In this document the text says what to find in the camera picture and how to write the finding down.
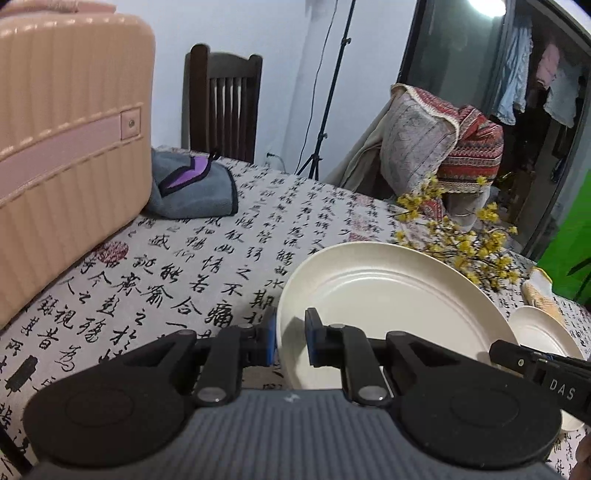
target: pink suitcase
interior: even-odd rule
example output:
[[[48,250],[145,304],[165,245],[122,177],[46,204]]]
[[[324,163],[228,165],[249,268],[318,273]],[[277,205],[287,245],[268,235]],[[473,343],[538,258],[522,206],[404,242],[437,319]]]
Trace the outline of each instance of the pink suitcase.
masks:
[[[153,68],[131,15],[0,19],[0,327],[148,201]]]

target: hanging clothes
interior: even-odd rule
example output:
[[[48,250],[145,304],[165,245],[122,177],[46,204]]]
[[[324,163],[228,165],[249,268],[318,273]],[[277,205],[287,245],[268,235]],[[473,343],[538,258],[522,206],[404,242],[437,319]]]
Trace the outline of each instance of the hanging clothes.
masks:
[[[579,96],[579,77],[583,72],[582,65],[572,66],[565,58],[560,59],[556,78],[550,85],[548,101],[544,110],[557,122],[574,127],[577,116],[577,97]]]
[[[511,45],[509,46],[497,94],[498,103],[493,112],[506,125],[515,125],[516,123],[514,108],[520,112],[525,111],[530,55],[534,47],[531,29],[531,18],[529,16],[515,17]]]
[[[538,65],[538,71],[535,74],[536,81],[544,90],[548,90],[556,78],[559,63],[560,50],[554,42],[551,41],[544,50],[544,54]]]

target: patterned cushion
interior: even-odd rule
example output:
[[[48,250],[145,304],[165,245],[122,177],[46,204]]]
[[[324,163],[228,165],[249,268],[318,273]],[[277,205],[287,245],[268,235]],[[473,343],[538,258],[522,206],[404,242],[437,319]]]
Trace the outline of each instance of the patterned cushion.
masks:
[[[383,118],[381,174],[397,196],[414,192],[454,149],[457,109],[408,85],[392,87],[392,105]]]
[[[503,129],[468,105],[460,109],[460,135],[456,148],[437,172],[441,186],[450,193],[479,193],[490,186],[503,156]],[[476,179],[486,177],[478,185]]]

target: screw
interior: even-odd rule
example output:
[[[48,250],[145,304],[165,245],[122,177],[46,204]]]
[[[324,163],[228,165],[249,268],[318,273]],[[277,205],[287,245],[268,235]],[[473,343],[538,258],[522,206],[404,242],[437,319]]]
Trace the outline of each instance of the screw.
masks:
[[[207,403],[217,403],[226,398],[226,392],[219,387],[205,387],[199,390],[197,398]]]
[[[359,389],[359,396],[366,401],[382,401],[388,396],[388,392],[377,385],[369,385]]]

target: white plate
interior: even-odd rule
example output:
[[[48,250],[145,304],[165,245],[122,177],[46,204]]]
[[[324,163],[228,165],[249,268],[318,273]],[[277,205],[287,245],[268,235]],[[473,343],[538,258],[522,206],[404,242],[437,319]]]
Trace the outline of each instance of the white plate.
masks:
[[[520,345],[584,360],[579,346],[561,324],[546,312],[535,307],[519,307],[511,314],[509,325]],[[583,427],[583,422],[562,412],[562,430],[572,432]]]
[[[467,278],[422,253],[391,244],[352,242],[304,261],[277,310],[277,349],[291,388],[340,388],[337,369],[308,360],[304,312],[324,325],[344,323],[370,338],[403,330],[482,362],[491,344],[517,343],[495,305]]]

